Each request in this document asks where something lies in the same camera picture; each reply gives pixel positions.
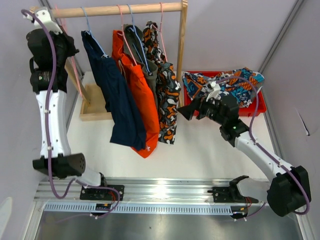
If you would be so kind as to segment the colourful graphic print shorts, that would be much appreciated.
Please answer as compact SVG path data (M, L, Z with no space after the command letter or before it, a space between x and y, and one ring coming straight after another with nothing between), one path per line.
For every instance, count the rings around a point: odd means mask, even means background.
M247 67L218 72L214 76L202 73L184 72L182 77L186 93L191 100L207 97L212 89L211 82L220 85L219 99L231 95L236 98L240 108L248 108L256 98L264 82L264 76Z

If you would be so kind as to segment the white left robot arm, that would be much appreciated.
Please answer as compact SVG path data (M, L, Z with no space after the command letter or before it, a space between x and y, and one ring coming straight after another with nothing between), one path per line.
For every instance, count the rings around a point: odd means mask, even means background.
M33 55L29 61L30 83L39 107L42 135L40 157L32 166L51 179L73 177L91 187L97 200L103 200L109 193L104 175L90 169L82 153L72 153L67 137L65 64L68 57L78 53L74 40L64 32L45 33L43 29L29 32L26 40Z

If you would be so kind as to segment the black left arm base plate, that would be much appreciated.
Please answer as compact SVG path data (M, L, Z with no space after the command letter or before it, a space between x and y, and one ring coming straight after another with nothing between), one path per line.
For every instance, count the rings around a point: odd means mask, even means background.
M120 194L120 201L123 200L125 193L125 186L119 184L110 184L108 188L117 190ZM81 200L88 201L117 201L118 195L110 189L96 189L96 188L81 188L80 197Z

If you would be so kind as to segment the navy blue shorts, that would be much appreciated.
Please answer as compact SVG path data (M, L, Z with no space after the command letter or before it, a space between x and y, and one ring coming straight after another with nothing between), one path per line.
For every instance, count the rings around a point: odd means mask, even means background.
M87 30L81 32L96 84L105 100L105 109L114 121L110 142L139 151L145 147L146 129L127 81L112 57L103 53Z

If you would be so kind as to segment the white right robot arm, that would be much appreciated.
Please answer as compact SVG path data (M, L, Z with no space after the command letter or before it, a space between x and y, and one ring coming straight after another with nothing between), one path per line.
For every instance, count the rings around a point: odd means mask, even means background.
M260 144L253 135L252 126L239 118L235 97L228 95L214 102L197 98L178 108L178 112L188 121L198 112L198 120L208 118L220 124L222 138L244 153L267 177L268 182L244 175L233 179L228 189L232 201L253 198L267 203L280 217L290 213L303 216L309 212L312 198L307 170L303 166L292 166Z

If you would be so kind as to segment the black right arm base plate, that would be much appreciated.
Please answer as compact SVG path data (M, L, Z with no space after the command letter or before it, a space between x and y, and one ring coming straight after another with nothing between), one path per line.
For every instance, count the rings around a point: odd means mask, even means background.
M211 194L215 203L252 203L257 204L259 201L252 197L242 196L240 192L231 186L213 186L207 191Z

